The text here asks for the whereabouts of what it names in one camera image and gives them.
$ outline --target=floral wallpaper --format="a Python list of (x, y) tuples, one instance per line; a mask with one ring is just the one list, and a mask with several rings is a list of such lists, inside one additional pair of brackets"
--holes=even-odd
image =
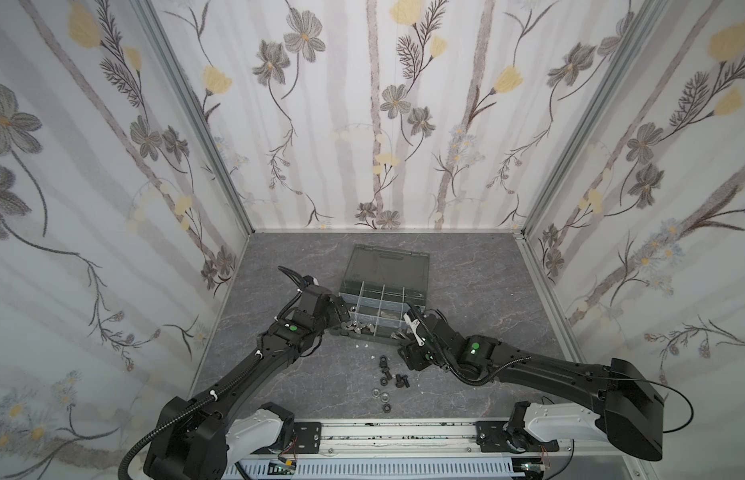
[(189, 392), (246, 237), (169, 85), (127, 2), (0, 3), (0, 478), (115, 476)]
[(527, 234), (587, 359), (692, 400), (663, 478), (745, 477), (745, 3), (668, 5)]
[(641, 2), (152, 0), (256, 228), (521, 228)]

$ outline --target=brown tree trunk print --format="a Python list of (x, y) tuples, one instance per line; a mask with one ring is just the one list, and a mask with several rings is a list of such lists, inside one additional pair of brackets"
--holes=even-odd
[[(485, 5), (482, 10), (482, 17), (479, 19), (479, 31), (476, 37), (476, 48), (474, 50), (474, 68), (471, 77), (471, 84), (469, 85), (469, 92), (466, 94), (466, 109), (463, 114), (463, 120), (461, 125), (465, 125), (465, 129), (468, 130), (471, 124), (472, 114), (476, 101), (478, 100), (477, 93), (479, 92), (482, 80), (485, 77), (485, 58), (487, 57), (487, 47), (490, 42), (490, 30), (493, 27), (493, 9), (495, 8), (495, 0), (485, 0)], [(434, 229), (441, 230), (442, 225), (445, 222), (445, 207), (447, 205), (447, 190), (450, 187), (450, 181), (453, 178), (453, 173), (445, 171), (442, 175), (442, 180), (439, 182), (439, 193), (436, 197), (436, 211), (439, 213), (439, 218), (434, 221)]]
[[(108, 106), (106, 105), (106, 103), (104, 103), (104, 101), (100, 99), (100, 97), (95, 92), (95, 90), (93, 90), (93, 88), (90, 86), (87, 79), (84, 78), (84, 75), (79, 70), (79, 68), (76, 66), (76, 64), (74, 64), (74, 62), (65, 52), (65, 50), (63, 50), (63, 47), (60, 46), (60, 43), (58, 43), (58, 40), (55, 38), (54, 34), (50, 30), (50, 27), (48, 27), (47, 24), (44, 23), (44, 20), (39, 14), (39, 11), (36, 9), (35, 6), (33, 6), (33, 4), (31, 3), (31, 0), (18, 0), (18, 1), (20, 2), (23, 9), (26, 11), (28, 16), (31, 17), (32, 22), (34, 23), (34, 26), (36, 27), (36, 29), (39, 31), (39, 34), (44, 40), (44, 43), (46, 43), (47, 46), (50, 47), (50, 50), (52, 51), (52, 53), (60, 61), (63, 67), (70, 73), (72, 79), (74, 80), (74, 82), (76, 82), (77, 86), (79, 86), (81, 91), (88, 98), (88, 100), (93, 104), (93, 106), (95, 106), (95, 108), (98, 109), (100, 114), (103, 116), (103, 119), (106, 121), (106, 123), (111, 128), (111, 130), (114, 131), (114, 134), (117, 136), (119, 141), (122, 143), (124, 148), (127, 150), (128, 154), (133, 158), (138, 170), (140, 170), (146, 176), (146, 178), (151, 182), (151, 184), (154, 185), (157, 190), (159, 190), (159, 187), (161, 186), (161, 183), (162, 183), (161, 180), (159, 180), (156, 177), (156, 174), (154, 174), (154, 171), (143, 161), (143, 158), (140, 157), (137, 150), (135, 149), (135, 146), (133, 146), (133, 144), (130, 142), (130, 139), (128, 138), (127, 134), (119, 126), (117, 119), (110, 112), (110, 110), (108, 110)], [(162, 197), (164, 198), (164, 202), (167, 204), (167, 207), (170, 209), (170, 212), (175, 216), (178, 223), (182, 222), (184, 219), (184, 215), (175, 214), (175, 202), (173, 201), (172, 197), (170, 197), (169, 194), (162, 194)], [(206, 245), (202, 243), (202, 240), (199, 237), (199, 235), (191, 231), (191, 229), (186, 230), (186, 232), (188, 233), (188, 236), (191, 237), (191, 240), (194, 242), (194, 244), (197, 247), (199, 247), (199, 249), (202, 250), (202, 252), (206, 256), (208, 256), (209, 258), (215, 258), (215, 254), (213, 253), (213, 251), (210, 250), (209, 247), (207, 247)]]
[[(702, 228), (704, 226), (721, 226), (713, 225), (713, 222), (708, 221), (708, 219), (712, 216), (712, 211), (717, 210), (717, 208), (721, 208), (722, 206), (727, 204), (730, 200), (732, 200), (737, 192), (742, 190), (744, 187), (745, 165), (730, 178), (728, 178), (727, 181), (724, 182), (719, 188), (717, 188), (713, 192), (713, 194), (711, 194), (711, 196), (706, 199), (704, 204), (697, 210), (695, 210), (692, 215), (688, 216), (680, 223), (679, 231), (682, 233), (680, 234), (679, 238), (684, 238), (685, 236), (692, 234), (698, 228)], [(735, 229), (731, 228), (731, 230), (742, 229), (740, 227), (736, 227)], [(657, 240), (662, 244), (666, 242), (668, 240), (668, 237), (670, 236), (668, 233), (664, 233), (664, 235), (665, 238), (663, 236), (657, 238)], [(608, 293), (608, 290), (610, 290), (613, 285), (620, 283), (623, 279), (626, 278), (628, 274), (634, 272), (634, 270), (638, 267), (640, 259), (652, 255), (652, 249), (653, 247), (647, 244), (638, 249), (634, 253), (634, 255), (630, 257), (627, 256), (625, 264), (621, 265), (611, 274), (607, 275), (605, 279), (602, 280), (594, 288), (594, 291), (591, 292), (589, 298), (586, 300), (586, 304), (589, 306), (589, 308), (596, 305), (599, 302), (599, 299), (605, 293)], [(581, 312), (580, 310), (576, 310), (570, 316), (570, 324), (574, 325), (576, 322), (582, 319), (584, 315), (585, 311)]]
[[(380, 62), (378, 57), (378, 19), (376, 10), (378, 0), (367, 0), (367, 45), (370, 54), (370, 117), (372, 118), (372, 132), (375, 140), (372, 143), (372, 162), (375, 166), (375, 157), (380, 153)], [(380, 224), (380, 214), (383, 212), (383, 196), (380, 193), (380, 175), (372, 174), (372, 194), (375, 196), (377, 209), (377, 220)]]
[[(627, 141), (634, 136), (634, 132), (639, 127), (639, 125), (642, 123), (642, 120), (645, 119), (645, 115), (647, 115), (647, 112), (650, 111), (652, 106), (655, 104), (655, 101), (658, 100), (658, 97), (661, 95), (661, 92), (664, 91), (666, 88), (666, 85), (671, 80), (671, 76), (674, 74), (674, 72), (677, 70), (677, 67), (679, 67), (679, 64), (682, 63), (682, 59), (685, 58), (685, 55), (687, 55), (687, 52), (690, 51), (690, 47), (693, 45), (693, 42), (697, 38), (698, 34), (701, 33), (701, 30), (703, 27), (708, 23), (709, 19), (711, 19), (711, 16), (713, 15), (714, 10), (717, 9), (717, 7), (722, 3), (722, 0), (713, 0), (711, 2), (711, 5), (709, 5), (709, 8), (706, 9), (703, 15), (695, 22), (695, 25), (693, 25), (692, 30), (690, 30), (690, 33), (687, 34), (685, 37), (685, 41), (682, 43), (682, 45), (679, 48), (679, 51), (677, 54), (675, 54), (674, 58), (671, 60), (671, 63), (668, 64), (666, 67), (665, 72), (661, 76), (660, 80), (658, 80), (658, 83), (655, 85), (655, 90), (652, 91), (650, 94), (650, 97), (647, 98), (645, 101), (645, 104), (642, 105), (642, 108), (637, 113), (637, 116), (635, 119), (629, 124), (628, 128), (626, 129), (626, 133), (623, 134), (620, 140), (618, 140), (617, 144), (615, 145), (615, 149), (613, 149), (612, 153), (610, 154), (610, 157), (608, 158), (607, 163), (605, 164), (605, 167), (599, 171), (599, 174), (596, 178), (594, 178), (594, 181), (591, 182), (591, 185), (589, 185), (589, 188), (586, 190), (586, 192), (583, 194), (584, 199), (589, 198), (589, 190), (594, 189), (599, 186), (599, 184), (602, 181), (602, 172), (606, 169), (612, 169), (613, 164), (617, 160), (618, 156), (621, 154), (621, 151), (626, 146)], [(570, 230), (570, 226), (577, 223), (576, 218), (578, 218), (579, 213), (581, 212), (581, 209), (577, 206), (573, 210), (572, 214), (568, 217), (567, 221), (565, 221), (565, 226), (562, 227), (561, 232), (559, 234), (559, 238), (554, 243), (553, 249), (558, 250), (559, 246), (562, 245), (562, 242), (565, 241), (565, 236), (568, 233), (568, 230)]]

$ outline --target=gray marble tabletop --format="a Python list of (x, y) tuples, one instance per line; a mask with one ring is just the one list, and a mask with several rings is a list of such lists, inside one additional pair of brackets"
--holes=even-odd
[[(429, 253), (427, 307), (444, 312), (455, 330), (562, 358), (511, 234), (255, 234), (196, 390), (214, 383), (252, 351), (256, 335), (291, 298), (294, 286), (277, 265), (315, 276), (337, 291), (354, 244)], [(381, 355), (389, 358), (392, 374), (409, 376), (410, 388), (380, 386)], [(375, 388), (389, 393), (391, 413), (384, 413), (383, 403), (373, 398)], [(507, 383), (466, 386), (433, 366), (410, 372), (393, 346), (325, 335), (313, 355), (274, 377), (250, 407), (272, 401), (298, 418), (469, 418), (508, 416), (514, 402), (540, 402), (540, 397), (534, 389)]]

